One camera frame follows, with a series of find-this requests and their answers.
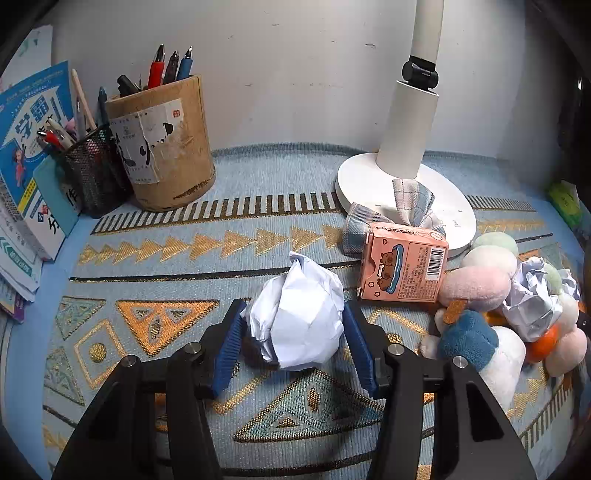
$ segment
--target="black mesh pen holder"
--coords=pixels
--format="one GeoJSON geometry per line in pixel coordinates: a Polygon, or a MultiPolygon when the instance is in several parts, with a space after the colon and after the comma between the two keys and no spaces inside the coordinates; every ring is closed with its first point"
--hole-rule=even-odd
{"type": "Polygon", "coordinates": [[[82,197],[83,212],[92,218],[113,211],[133,191],[108,124],[72,145],[61,159],[68,181],[82,197]]]}

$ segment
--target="barcode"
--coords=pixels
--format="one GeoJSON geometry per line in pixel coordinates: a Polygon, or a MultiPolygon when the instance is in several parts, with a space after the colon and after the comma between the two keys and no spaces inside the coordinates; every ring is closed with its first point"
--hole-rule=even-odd
{"type": "Polygon", "coordinates": [[[427,266],[427,275],[425,275],[425,280],[439,280],[439,276],[441,275],[441,268],[443,267],[444,256],[444,248],[431,247],[431,254],[429,255],[429,265],[427,266]]]}

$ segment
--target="pen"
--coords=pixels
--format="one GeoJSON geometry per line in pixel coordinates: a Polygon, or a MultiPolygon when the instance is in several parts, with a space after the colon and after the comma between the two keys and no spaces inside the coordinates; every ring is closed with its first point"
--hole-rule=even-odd
{"type": "Polygon", "coordinates": [[[49,123],[49,126],[55,132],[57,137],[61,139],[60,143],[64,148],[68,149],[72,145],[74,145],[73,138],[70,136],[68,132],[66,132],[66,130],[59,123],[57,123],[53,118],[48,118],[47,122],[49,123]]]}
{"type": "Polygon", "coordinates": [[[150,66],[150,77],[148,78],[148,88],[154,88],[162,82],[162,72],[164,71],[164,45],[158,47],[154,61],[150,66]]]}
{"type": "Polygon", "coordinates": [[[106,125],[109,123],[109,116],[107,115],[107,109],[105,107],[105,102],[107,101],[107,92],[103,87],[99,88],[99,112],[100,112],[100,119],[102,121],[102,125],[106,125]]]}
{"type": "Polygon", "coordinates": [[[121,75],[117,79],[117,83],[119,83],[119,93],[122,97],[127,97],[140,91],[139,87],[129,80],[126,75],[121,75]]]}
{"type": "Polygon", "coordinates": [[[178,66],[178,52],[175,50],[174,53],[170,56],[170,60],[168,61],[168,66],[166,67],[166,73],[164,74],[164,81],[162,82],[163,85],[167,83],[173,83],[174,78],[177,76],[177,66],[178,66]]]}
{"type": "Polygon", "coordinates": [[[193,64],[193,59],[191,58],[192,51],[193,46],[191,45],[187,50],[187,53],[181,60],[181,65],[179,65],[178,67],[177,80],[184,80],[185,78],[189,78],[189,73],[191,72],[191,65],[193,64]]]}
{"type": "Polygon", "coordinates": [[[76,126],[76,136],[78,137],[78,140],[82,140],[86,136],[86,121],[84,120],[84,115],[82,115],[79,97],[76,97],[76,111],[74,112],[74,115],[75,115],[74,124],[76,126]]]}
{"type": "Polygon", "coordinates": [[[63,145],[60,143],[60,140],[57,138],[57,135],[53,133],[51,130],[45,132],[43,130],[37,131],[37,135],[43,139],[43,141],[53,145],[58,150],[64,150],[63,145]]]}
{"type": "Polygon", "coordinates": [[[88,102],[86,101],[86,97],[84,95],[84,91],[82,90],[82,85],[80,84],[80,79],[78,78],[78,73],[74,69],[72,69],[72,83],[74,84],[74,89],[80,99],[80,105],[82,106],[82,112],[88,121],[88,125],[91,129],[96,129],[95,119],[92,118],[92,114],[90,113],[90,108],[88,107],[88,102]]]}

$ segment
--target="white lamp base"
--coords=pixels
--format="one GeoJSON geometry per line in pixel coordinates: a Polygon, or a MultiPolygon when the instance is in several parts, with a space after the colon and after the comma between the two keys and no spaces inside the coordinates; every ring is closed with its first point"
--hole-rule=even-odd
{"type": "MultiPolygon", "coordinates": [[[[376,157],[375,153],[364,153],[345,160],[337,174],[336,194],[347,211],[356,202],[393,219],[396,201],[392,179],[395,177],[378,167],[376,157]]],[[[476,233],[472,207],[452,182],[432,168],[421,164],[416,180],[435,195],[433,210],[444,223],[449,256],[459,255],[476,233]]]]}

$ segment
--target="blue book cover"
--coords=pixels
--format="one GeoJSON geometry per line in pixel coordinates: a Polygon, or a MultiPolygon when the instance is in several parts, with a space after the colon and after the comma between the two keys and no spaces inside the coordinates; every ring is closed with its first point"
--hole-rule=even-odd
{"type": "Polygon", "coordinates": [[[66,61],[0,94],[0,172],[21,214],[33,197],[27,192],[33,172],[51,151],[37,138],[37,130],[49,117],[65,125],[72,116],[66,61]]]}
{"type": "Polygon", "coordinates": [[[64,232],[37,187],[35,169],[50,156],[37,130],[52,117],[72,118],[66,61],[42,70],[0,94],[0,199],[17,228],[43,260],[54,260],[64,232]]]}

